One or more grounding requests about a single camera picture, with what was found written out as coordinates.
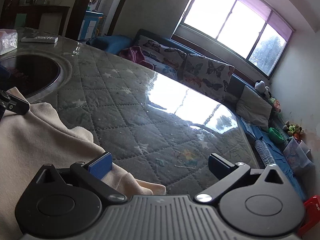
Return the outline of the sealed tissue pack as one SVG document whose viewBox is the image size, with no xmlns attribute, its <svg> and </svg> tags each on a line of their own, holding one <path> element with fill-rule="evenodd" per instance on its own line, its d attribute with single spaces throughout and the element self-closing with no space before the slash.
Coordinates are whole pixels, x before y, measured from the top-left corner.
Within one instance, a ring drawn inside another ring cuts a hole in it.
<svg viewBox="0 0 320 240">
<path fill-rule="evenodd" d="M 0 29 L 0 55 L 17 49 L 18 33 L 15 29 Z"/>
</svg>

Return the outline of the red plastic stool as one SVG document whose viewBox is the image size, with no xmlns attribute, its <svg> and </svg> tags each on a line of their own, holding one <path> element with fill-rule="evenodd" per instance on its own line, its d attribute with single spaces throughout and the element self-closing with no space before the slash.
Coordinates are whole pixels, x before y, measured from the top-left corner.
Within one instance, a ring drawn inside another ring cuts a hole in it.
<svg viewBox="0 0 320 240">
<path fill-rule="evenodd" d="M 319 207 L 319 195 L 314 195 L 304 202 L 306 210 L 305 219 L 298 230 L 298 236 L 302 237 L 308 231 L 310 231 L 320 221 L 320 207 Z"/>
</svg>

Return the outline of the panda plush toy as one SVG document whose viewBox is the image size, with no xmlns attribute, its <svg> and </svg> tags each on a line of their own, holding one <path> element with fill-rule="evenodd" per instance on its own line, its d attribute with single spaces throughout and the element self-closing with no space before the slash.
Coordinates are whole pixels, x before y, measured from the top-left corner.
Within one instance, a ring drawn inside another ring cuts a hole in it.
<svg viewBox="0 0 320 240">
<path fill-rule="evenodd" d="M 263 98 L 266 98 L 267 100 L 270 99 L 270 89 L 265 85 L 263 80 L 257 81 L 254 88 Z"/>
</svg>

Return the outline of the black round induction cooktop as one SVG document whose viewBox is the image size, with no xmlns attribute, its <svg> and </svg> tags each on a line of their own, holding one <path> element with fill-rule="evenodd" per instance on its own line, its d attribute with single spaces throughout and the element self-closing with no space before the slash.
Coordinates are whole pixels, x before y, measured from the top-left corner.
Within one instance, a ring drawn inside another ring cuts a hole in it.
<svg viewBox="0 0 320 240">
<path fill-rule="evenodd" d="M 41 55 L 18 55 L 1 60 L 7 68 L 9 79 L 1 77 L 1 90 L 16 87 L 29 98 L 50 87 L 61 74 L 61 67 L 54 60 Z"/>
</svg>

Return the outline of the green plastic bowl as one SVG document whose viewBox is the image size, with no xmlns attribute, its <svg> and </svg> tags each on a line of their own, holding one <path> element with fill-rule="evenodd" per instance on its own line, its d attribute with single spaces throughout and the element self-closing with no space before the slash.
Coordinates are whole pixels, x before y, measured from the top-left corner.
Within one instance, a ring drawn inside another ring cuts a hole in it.
<svg viewBox="0 0 320 240">
<path fill-rule="evenodd" d="M 286 139 L 273 127 L 268 129 L 268 136 L 275 144 L 283 144 Z"/>
</svg>

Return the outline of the clear plastic storage box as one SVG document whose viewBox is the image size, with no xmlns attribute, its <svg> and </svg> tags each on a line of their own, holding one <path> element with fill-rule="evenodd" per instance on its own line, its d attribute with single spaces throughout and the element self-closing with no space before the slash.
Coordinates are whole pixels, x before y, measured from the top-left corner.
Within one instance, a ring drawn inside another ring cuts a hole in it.
<svg viewBox="0 0 320 240">
<path fill-rule="evenodd" d="M 291 138 L 283 150 L 283 155 L 296 176 L 302 176 L 314 167 L 309 153 L 310 150 L 304 141 L 298 143 L 295 138 Z"/>
</svg>

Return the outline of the long butterfly cushion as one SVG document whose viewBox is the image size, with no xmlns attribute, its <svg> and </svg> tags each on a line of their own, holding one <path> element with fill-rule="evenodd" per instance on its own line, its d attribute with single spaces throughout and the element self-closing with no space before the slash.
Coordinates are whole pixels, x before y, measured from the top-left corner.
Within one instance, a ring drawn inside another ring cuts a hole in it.
<svg viewBox="0 0 320 240">
<path fill-rule="evenodd" d="M 135 45 L 141 48 L 146 62 L 154 66 L 153 70 L 173 80 L 178 80 L 187 54 L 177 48 L 164 46 L 157 41 L 139 35 Z"/>
</svg>

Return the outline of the small plush toys pile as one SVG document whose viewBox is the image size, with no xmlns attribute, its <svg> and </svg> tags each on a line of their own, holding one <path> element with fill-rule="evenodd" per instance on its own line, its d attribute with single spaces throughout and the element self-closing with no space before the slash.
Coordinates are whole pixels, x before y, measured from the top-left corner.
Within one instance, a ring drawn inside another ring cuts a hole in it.
<svg viewBox="0 0 320 240">
<path fill-rule="evenodd" d="M 304 129 L 298 124 L 292 124 L 291 122 L 285 122 L 283 131 L 287 133 L 289 137 L 294 137 L 296 140 L 301 140 L 304 135 Z"/>
</svg>

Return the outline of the window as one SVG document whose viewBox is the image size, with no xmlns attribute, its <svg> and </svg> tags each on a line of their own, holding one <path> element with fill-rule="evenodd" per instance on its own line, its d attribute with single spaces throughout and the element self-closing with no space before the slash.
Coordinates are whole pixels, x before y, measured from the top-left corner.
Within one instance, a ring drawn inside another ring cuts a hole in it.
<svg viewBox="0 0 320 240">
<path fill-rule="evenodd" d="M 190 0 L 180 26 L 216 42 L 270 77 L 293 28 L 263 0 Z"/>
</svg>

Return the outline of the cream beige garment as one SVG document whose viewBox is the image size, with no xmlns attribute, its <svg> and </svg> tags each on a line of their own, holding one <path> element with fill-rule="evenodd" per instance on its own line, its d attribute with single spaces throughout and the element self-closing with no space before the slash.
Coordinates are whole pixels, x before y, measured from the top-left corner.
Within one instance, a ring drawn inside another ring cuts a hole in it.
<svg viewBox="0 0 320 240">
<path fill-rule="evenodd" d="M 45 163 L 64 167 L 103 153 L 82 127 L 68 129 L 49 103 L 29 106 L 25 115 L 9 110 L 1 119 L 1 239 L 18 239 L 15 205 Z"/>
</svg>

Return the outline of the dark wooden counter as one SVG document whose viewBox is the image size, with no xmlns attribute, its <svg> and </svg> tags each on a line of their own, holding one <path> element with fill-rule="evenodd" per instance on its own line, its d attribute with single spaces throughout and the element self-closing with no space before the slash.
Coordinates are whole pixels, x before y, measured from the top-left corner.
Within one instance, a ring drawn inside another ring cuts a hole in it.
<svg viewBox="0 0 320 240">
<path fill-rule="evenodd" d="M 19 6 L 15 28 L 27 27 L 62 35 L 70 7 L 59 5 Z"/>
</svg>

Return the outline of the grey plain cushion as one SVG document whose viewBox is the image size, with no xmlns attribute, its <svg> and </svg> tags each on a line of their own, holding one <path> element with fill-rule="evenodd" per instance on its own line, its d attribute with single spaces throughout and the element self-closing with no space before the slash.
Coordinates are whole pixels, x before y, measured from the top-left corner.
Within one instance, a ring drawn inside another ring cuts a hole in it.
<svg viewBox="0 0 320 240">
<path fill-rule="evenodd" d="M 236 104 L 237 115 L 266 131 L 271 111 L 272 106 L 268 102 L 249 87 L 244 87 Z"/>
</svg>

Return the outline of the square butterfly cushion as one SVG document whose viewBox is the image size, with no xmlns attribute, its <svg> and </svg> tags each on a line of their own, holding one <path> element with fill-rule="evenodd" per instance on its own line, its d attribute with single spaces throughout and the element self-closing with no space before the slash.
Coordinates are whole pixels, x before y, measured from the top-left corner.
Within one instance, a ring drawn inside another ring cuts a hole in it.
<svg viewBox="0 0 320 240">
<path fill-rule="evenodd" d="M 188 54 L 182 83 L 214 100 L 223 101 L 235 67 L 208 57 Z"/>
</svg>

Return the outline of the blue white small cabinet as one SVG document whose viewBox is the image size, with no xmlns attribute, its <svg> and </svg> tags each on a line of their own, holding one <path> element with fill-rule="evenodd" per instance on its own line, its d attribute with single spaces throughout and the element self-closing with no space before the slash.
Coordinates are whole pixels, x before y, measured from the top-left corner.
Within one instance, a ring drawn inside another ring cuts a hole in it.
<svg viewBox="0 0 320 240">
<path fill-rule="evenodd" d="M 89 40 L 95 36 L 100 19 L 103 18 L 103 13 L 86 10 L 78 40 Z"/>
</svg>

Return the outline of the magenta cloth on sofa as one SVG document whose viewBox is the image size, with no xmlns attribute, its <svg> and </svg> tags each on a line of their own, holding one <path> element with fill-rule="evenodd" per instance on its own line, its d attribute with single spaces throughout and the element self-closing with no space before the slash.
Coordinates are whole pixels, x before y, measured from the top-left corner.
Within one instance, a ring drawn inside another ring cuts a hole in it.
<svg viewBox="0 0 320 240">
<path fill-rule="evenodd" d="M 151 70 L 155 68 L 154 64 L 150 62 L 150 59 L 143 54 L 140 46 L 125 48 L 120 51 L 119 56 Z"/>
</svg>

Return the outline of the grey remote control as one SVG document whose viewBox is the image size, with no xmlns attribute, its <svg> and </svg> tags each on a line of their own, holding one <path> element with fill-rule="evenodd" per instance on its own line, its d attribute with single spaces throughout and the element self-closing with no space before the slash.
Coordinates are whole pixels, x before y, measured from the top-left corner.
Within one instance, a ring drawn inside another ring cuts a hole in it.
<svg viewBox="0 0 320 240">
<path fill-rule="evenodd" d="M 49 43 L 55 44 L 59 40 L 56 36 L 36 36 L 36 37 L 23 37 L 21 42 L 34 42 L 34 43 Z"/>
</svg>

